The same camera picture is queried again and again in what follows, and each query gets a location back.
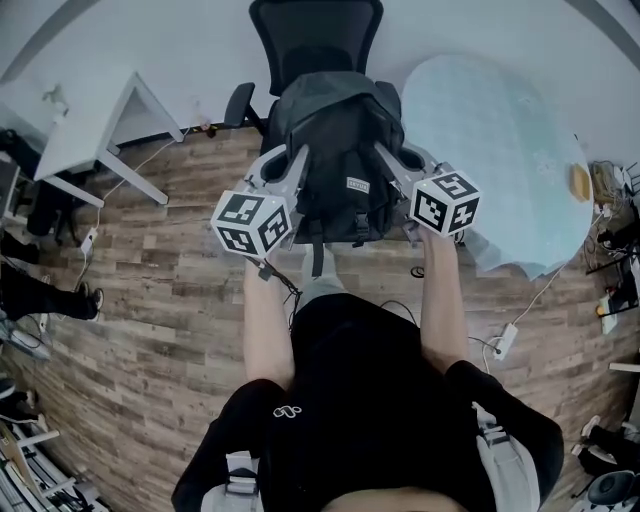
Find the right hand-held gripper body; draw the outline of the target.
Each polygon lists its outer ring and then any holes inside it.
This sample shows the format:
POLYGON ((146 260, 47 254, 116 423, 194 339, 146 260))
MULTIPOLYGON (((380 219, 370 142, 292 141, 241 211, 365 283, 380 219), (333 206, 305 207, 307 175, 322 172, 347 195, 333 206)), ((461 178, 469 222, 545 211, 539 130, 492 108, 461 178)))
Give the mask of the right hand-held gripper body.
POLYGON ((457 235, 474 225, 481 191, 468 175, 448 162, 437 164, 433 173, 408 186, 408 221, 441 237, 457 235))

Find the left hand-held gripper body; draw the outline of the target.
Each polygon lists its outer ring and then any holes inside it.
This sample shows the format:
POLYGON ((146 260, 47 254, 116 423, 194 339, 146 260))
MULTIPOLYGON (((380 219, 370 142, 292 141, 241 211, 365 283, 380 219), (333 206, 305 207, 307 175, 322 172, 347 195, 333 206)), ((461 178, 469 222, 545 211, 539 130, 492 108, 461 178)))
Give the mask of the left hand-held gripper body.
POLYGON ((265 259, 293 232, 297 194, 283 192, 283 178, 252 184, 246 174, 234 189, 222 193, 210 224, 224 250, 265 259))

